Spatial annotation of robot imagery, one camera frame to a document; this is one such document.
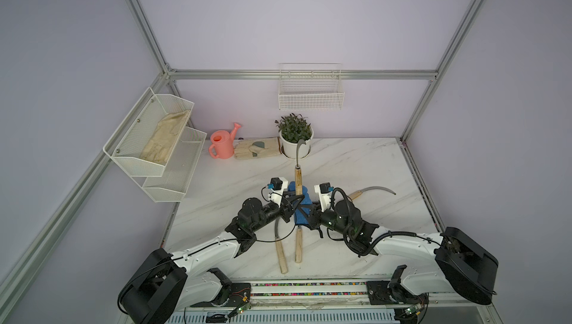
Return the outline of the blue fluffy rag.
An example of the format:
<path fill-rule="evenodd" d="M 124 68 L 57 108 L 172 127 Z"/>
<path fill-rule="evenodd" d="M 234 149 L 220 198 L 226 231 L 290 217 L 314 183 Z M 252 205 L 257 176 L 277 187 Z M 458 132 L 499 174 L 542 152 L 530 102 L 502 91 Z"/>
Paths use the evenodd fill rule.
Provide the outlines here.
<path fill-rule="evenodd" d="M 288 189 L 285 192 L 287 196 L 295 195 L 295 182 L 289 182 Z M 295 223 L 297 226 L 307 227 L 305 218 L 303 217 L 303 207 L 305 205 L 313 205 L 313 202 L 308 194 L 308 189 L 306 186 L 303 186 L 303 194 L 305 195 L 305 200 L 299 205 L 299 207 L 295 210 Z"/>

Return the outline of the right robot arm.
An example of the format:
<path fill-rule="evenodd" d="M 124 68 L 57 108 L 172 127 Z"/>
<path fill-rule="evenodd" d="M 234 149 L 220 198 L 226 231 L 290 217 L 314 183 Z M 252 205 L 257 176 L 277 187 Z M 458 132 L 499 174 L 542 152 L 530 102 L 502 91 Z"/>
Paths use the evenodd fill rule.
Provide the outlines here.
<path fill-rule="evenodd" d="M 359 209 L 345 200 L 334 209 L 307 205 L 303 217 L 308 228 L 340 233 L 342 242 L 359 257 L 398 256 L 421 265 L 396 268 L 396 284 L 409 294 L 454 291 L 466 300 L 488 306 L 496 295 L 498 260 L 474 239 L 456 227 L 442 233 L 418 234 L 389 230 L 369 223 Z"/>

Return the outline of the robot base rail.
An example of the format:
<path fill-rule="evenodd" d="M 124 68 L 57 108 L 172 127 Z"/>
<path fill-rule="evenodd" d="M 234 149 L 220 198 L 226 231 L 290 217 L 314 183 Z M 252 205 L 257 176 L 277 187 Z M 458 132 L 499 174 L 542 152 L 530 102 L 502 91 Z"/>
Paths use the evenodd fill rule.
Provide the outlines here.
<path fill-rule="evenodd" d="M 232 286 L 220 306 L 177 309 L 160 323 L 500 323 L 493 306 L 456 294 L 426 294 L 411 304 L 383 304 L 373 282 L 253 281 Z"/>

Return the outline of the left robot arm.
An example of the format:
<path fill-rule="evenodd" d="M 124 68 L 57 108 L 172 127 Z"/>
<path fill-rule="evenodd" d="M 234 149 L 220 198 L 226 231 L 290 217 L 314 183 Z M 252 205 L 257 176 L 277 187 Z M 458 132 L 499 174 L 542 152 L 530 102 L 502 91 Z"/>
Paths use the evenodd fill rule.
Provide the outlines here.
<path fill-rule="evenodd" d="M 258 240 L 256 231 L 279 218 L 289 222 L 303 200 L 302 195 L 280 195 L 277 202 L 263 204 L 248 198 L 214 239 L 174 253 L 153 251 L 120 290 L 119 310 L 135 323 L 165 323 L 175 311 L 197 304 L 227 306 L 234 297 L 246 301 L 247 294 L 237 291 L 218 265 L 247 252 Z"/>

